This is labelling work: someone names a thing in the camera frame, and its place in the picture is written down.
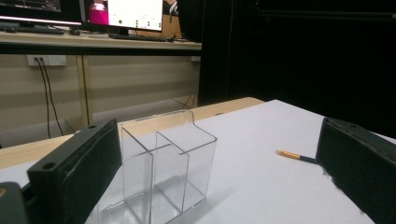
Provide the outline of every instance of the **wooden desk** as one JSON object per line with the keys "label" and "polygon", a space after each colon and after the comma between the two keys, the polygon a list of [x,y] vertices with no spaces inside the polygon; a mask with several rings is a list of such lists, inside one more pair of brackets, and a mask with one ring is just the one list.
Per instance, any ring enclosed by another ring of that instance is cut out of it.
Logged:
{"label": "wooden desk", "polygon": [[0,32],[0,54],[199,56],[200,43],[111,39],[108,35]]}
{"label": "wooden desk", "polygon": [[[218,114],[228,113],[262,103],[263,101],[261,100],[247,97],[215,105],[197,107],[191,111],[194,113],[195,120],[198,120],[214,117]],[[28,161],[37,161],[46,156],[71,136],[72,134],[16,147],[0,149],[0,169]]]}

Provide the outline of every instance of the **transparent acrylic container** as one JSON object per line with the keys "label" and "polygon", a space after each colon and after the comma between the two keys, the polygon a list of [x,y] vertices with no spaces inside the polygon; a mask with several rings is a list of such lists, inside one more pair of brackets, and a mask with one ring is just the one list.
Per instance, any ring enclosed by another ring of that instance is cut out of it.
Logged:
{"label": "transparent acrylic container", "polygon": [[206,197],[217,139],[190,110],[123,123],[123,163],[86,223],[167,223]]}

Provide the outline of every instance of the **computer monitor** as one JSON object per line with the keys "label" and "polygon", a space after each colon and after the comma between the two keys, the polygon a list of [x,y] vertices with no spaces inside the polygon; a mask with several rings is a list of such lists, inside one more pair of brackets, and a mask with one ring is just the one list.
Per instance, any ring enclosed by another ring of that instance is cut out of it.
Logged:
{"label": "computer monitor", "polygon": [[163,0],[82,0],[83,26],[116,28],[119,35],[129,30],[161,32]]}
{"label": "computer monitor", "polygon": [[78,0],[0,0],[0,22],[19,26],[79,26]]}

